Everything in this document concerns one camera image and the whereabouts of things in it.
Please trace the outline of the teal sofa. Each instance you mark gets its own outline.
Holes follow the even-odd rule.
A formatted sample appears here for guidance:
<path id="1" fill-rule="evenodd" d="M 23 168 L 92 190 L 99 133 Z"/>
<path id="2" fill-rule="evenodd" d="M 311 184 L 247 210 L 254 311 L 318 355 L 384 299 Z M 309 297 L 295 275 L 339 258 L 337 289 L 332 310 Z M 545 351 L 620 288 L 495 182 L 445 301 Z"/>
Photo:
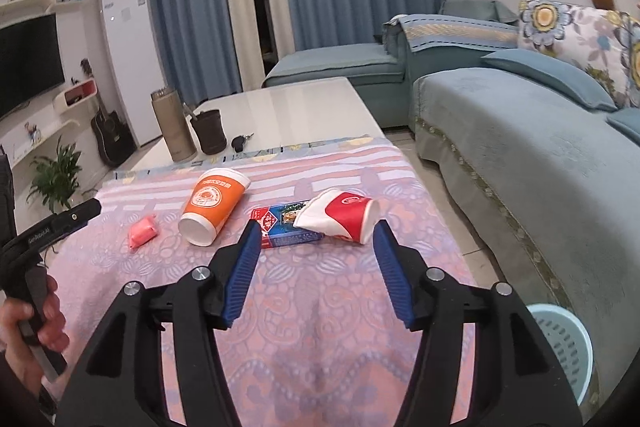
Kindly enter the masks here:
<path id="1" fill-rule="evenodd" d="M 411 129 L 522 298 L 585 324 L 593 415 L 639 361 L 639 145 L 611 113 L 482 62 L 523 49 L 519 21 L 494 4 L 398 14 L 370 43 L 282 58 L 265 83 L 345 77 L 381 127 Z"/>

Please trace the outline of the white refrigerator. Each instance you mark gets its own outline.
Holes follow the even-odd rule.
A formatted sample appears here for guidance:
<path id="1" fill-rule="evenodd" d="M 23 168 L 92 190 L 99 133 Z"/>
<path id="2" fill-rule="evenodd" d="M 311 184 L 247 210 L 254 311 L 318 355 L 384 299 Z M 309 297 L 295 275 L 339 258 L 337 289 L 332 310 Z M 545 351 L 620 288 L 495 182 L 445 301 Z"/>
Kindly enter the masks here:
<path id="1" fill-rule="evenodd" d="M 100 0 L 112 75 L 134 141 L 139 146 L 162 132 L 151 94 L 166 86 L 149 0 Z"/>

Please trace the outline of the teal seat cushion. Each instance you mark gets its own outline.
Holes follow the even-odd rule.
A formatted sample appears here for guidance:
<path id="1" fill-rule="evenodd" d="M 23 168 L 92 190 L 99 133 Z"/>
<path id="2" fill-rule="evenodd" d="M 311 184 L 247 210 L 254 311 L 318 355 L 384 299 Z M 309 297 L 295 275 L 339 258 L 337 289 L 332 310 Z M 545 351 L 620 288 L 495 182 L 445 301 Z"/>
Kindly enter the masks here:
<path id="1" fill-rule="evenodd" d="M 583 108 L 608 113 L 617 109 L 611 95 L 597 80 L 556 58 L 524 49 L 505 49 L 484 55 L 482 62 L 541 83 Z"/>
<path id="2" fill-rule="evenodd" d="M 626 138 L 640 145 L 640 109 L 627 107 L 618 110 L 608 114 L 606 122 Z"/>

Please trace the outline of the orange paper cup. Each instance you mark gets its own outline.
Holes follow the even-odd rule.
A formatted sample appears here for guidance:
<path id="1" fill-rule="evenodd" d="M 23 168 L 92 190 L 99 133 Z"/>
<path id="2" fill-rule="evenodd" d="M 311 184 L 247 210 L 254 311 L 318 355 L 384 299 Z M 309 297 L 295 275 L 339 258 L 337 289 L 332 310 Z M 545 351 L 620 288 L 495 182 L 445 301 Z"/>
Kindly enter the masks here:
<path id="1" fill-rule="evenodd" d="M 179 219 L 182 237 L 194 246 L 212 245 L 249 187 L 250 178 L 238 170 L 205 171 L 198 178 Z"/>

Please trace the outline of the blue red snack packet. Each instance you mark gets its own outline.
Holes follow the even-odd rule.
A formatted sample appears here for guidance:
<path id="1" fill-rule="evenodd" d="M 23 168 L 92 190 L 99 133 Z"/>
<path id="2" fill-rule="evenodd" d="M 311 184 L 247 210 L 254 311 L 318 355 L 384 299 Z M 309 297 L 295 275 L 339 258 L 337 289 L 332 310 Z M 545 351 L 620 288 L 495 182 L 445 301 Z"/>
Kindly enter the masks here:
<path id="1" fill-rule="evenodd" d="M 282 205 L 257 207 L 250 212 L 250 220 L 255 220 L 262 230 L 262 248 L 278 248 L 320 241 L 324 235 L 319 232 L 297 228 L 294 225 L 297 213 L 302 211 L 308 200 L 289 202 Z"/>

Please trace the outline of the red white paper cup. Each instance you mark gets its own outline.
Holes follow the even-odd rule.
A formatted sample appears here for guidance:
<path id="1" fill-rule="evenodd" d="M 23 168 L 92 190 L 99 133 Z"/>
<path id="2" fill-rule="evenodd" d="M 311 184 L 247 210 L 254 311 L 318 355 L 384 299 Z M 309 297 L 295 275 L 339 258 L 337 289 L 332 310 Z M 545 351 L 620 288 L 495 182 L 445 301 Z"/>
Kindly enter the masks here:
<path id="1" fill-rule="evenodd" d="M 370 239 L 380 216 L 376 199 L 329 188 L 299 210 L 294 227 L 363 245 Z"/>

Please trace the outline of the pink snack packet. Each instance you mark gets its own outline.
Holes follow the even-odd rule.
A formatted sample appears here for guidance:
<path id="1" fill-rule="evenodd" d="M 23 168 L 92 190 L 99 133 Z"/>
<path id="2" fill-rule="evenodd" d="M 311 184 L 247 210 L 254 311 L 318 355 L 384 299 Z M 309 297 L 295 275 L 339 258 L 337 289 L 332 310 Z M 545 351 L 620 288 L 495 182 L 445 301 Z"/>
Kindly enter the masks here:
<path id="1" fill-rule="evenodd" d="M 134 251 L 140 248 L 157 236 L 157 226 L 155 223 L 155 216 L 146 216 L 133 225 L 128 230 L 128 246 Z"/>

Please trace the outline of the floral cushion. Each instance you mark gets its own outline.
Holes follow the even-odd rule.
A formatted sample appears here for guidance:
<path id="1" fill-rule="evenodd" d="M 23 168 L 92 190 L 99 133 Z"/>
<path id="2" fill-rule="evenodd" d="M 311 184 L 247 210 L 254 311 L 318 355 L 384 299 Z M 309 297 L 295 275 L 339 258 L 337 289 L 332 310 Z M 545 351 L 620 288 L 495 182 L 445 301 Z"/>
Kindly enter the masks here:
<path id="1" fill-rule="evenodd" d="M 518 46 L 570 63 L 619 108 L 639 106 L 639 21 L 626 12 L 520 0 Z"/>

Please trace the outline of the black car key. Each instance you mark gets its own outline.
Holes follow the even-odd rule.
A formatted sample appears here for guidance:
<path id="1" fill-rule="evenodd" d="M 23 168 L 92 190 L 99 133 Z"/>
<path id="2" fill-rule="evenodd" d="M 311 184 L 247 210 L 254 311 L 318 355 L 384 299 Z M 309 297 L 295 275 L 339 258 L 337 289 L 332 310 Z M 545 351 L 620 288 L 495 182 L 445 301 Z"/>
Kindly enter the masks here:
<path id="1" fill-rule="evenodd" d="M 231 141 L 231 147 L 235 151 L 235 153 L 242 153 L 245 150 L 246 143 L 253 138 L 253 133 L 251 134 L 241 134 L 236 136 Z"/>

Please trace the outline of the black television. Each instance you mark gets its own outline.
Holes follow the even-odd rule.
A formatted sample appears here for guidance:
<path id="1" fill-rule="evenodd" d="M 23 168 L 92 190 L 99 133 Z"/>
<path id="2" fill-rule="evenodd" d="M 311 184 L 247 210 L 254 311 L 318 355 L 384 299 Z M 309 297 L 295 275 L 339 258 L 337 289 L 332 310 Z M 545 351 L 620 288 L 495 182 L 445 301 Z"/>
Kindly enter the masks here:
<path id="1" fill-rule="evenodd" d="M 65 82 L 58 24 L 47 14 L 6 26 L 0 35 L 2 118 Z"/>

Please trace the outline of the dark brown cup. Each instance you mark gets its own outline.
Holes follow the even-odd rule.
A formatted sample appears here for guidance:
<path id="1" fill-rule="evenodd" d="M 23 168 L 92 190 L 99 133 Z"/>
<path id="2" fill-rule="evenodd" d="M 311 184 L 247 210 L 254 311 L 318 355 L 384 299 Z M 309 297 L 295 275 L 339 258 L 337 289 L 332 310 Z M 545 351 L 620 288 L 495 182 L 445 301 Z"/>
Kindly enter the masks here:
<path id="1" fill-rule="evenodd" d="M 217 155 L 226 149 L 228 140 L 218 108 L 194 114 L 191 117 L 191 126 L 205 155 Z"/>

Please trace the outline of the black guitar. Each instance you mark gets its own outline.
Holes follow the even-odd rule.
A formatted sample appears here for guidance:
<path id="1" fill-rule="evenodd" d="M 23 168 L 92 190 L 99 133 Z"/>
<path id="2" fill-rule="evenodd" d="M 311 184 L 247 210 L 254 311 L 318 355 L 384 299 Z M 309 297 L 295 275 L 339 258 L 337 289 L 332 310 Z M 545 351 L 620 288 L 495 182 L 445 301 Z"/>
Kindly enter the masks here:
<path id="1" fill-rule="evenodd" d="M 91 128 L 96 136 L 98 151 L 104 164 L 110 168 L 122 165 L 136 150 L 129 127 L 119 119 L 118 114 L 108 113 L 99 90 L 96 90 L 98 111 L 91 119 Z"/>

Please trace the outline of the green potted plant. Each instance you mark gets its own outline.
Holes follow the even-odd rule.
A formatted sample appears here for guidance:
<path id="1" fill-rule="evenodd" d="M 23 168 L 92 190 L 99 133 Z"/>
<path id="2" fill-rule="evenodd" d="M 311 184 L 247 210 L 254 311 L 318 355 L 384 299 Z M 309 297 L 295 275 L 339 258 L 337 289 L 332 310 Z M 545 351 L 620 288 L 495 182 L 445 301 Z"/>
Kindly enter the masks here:
<path id="1" fill-rule="evenodd" d="M 53 157 L 38 155 L 32 160 L 35 169 L 27 198 L 38 196 L 50 213 L 60 213 L 73 207 L 78 188 L 81 151 L 75 143 L 62 144 L 58 139 Z"/>

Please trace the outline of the tan thermos bottle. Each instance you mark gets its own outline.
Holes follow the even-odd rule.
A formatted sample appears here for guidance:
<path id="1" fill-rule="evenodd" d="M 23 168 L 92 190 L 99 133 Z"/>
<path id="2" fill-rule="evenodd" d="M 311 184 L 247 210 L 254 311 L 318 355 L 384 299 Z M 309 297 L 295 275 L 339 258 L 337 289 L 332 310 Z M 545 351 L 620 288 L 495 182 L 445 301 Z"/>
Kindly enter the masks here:
<path id="1" fill-rule="evenodd" d="M 151 93 L 151 102 L 160 131 L 173 162 L 183 162 L 196 155 L 178 92 L 163 87 Z"/>

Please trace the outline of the pink patterned table cloth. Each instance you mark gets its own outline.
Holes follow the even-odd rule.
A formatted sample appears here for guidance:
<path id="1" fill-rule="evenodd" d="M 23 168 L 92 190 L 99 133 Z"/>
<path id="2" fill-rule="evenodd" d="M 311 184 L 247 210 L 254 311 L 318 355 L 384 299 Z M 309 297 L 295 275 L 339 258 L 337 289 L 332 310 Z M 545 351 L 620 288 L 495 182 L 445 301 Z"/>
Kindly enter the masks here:
<path id="1" fill-rule="evenodd" d="M 431 195 L 401 150 L 360 138 L 243 158 L 232 168 L 250 188 L 217 246 L 236 242 L 257 207 L 311 199 L 328 188 L 368 196 L 398 242 L 461 283 L 472 274 Z M 58 247 L 50 264 L 75 363 L 129 281 L 160 286 L 206 265 L 178 221 L 202 174 L 197 165 L 116 176 L 102 211 Z M 128 230 L 155 216 L 157 236 L 132 251 Z M 265 249 L 243 312 L 216 336 L 239 417 L 247 426 L 389 426 L 401 405 L 420 338 L 396 317 L 370 245 L 341 239 Z"/>

